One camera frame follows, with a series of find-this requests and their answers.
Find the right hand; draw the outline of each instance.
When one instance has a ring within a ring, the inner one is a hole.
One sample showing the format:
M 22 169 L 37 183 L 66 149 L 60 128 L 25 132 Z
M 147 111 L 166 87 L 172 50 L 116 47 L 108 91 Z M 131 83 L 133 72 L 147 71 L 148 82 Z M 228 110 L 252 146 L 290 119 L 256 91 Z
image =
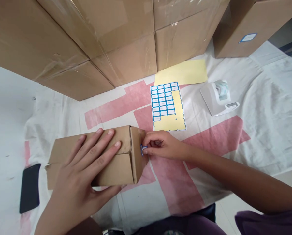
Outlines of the right hand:
M 185 144 L 166 131 L 147 132 L 143 141 L 143 154 L 185 161 L 191 154 L 192 146 Z

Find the smartphone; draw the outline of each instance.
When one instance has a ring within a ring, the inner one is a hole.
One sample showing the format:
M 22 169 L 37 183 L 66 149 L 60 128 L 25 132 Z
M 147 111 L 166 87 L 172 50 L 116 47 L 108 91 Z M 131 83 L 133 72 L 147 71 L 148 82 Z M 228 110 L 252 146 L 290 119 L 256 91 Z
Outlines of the smartphone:
M 23 171 L 20 214 L 32 210 L 39 205 L 38 173 L 41 164 L 30 166 Z

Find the stack of cardboard boxes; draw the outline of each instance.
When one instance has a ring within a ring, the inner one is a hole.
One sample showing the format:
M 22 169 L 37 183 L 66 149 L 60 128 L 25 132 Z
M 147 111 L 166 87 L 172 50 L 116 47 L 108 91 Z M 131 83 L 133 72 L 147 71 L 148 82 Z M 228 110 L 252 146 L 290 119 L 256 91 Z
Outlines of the stack of cardboard boxes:
M 292 17 L 292 0 L 229 2 L 0 1 L 0 66 L 83 100 L 203 54 L 214 33 L 216 57 L 248 56 Z

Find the blue-bordered label sticker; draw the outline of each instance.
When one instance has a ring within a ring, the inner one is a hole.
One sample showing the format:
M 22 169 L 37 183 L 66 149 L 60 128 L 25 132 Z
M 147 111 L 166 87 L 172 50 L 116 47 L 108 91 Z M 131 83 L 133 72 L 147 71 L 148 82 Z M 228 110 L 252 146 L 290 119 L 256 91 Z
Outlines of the blue-bordered label sticker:
M 257 33 L 247 34 L 241 39 L 239 43 L 251 41 L 255 38 L 255 36 L 257 36 Z

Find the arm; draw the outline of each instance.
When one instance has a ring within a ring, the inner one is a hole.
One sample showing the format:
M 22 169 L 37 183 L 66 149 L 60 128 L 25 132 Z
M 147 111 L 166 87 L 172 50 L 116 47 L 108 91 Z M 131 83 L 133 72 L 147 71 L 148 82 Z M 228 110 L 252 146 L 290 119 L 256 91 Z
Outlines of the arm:
M 292 187 L 238 162 L 178 141 L 165 131 L 147 133 L 145 154 L 191 162 L 264 214 L 292 210 Z

